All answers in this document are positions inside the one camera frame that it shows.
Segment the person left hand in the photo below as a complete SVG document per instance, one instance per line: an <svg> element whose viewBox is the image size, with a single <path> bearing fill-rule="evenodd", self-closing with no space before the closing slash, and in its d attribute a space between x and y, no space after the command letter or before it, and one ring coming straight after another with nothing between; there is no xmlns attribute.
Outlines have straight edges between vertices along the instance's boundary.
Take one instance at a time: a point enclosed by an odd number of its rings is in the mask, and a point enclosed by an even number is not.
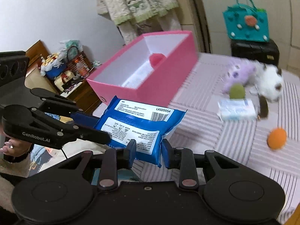
<svg viewBox="0 0 300 225"><path fill-rule="evenodd" d="M4 155L4 160L9 163L19 163L28 157L32 148L31 143L12 138L1 147L1 153Z"/></svg>

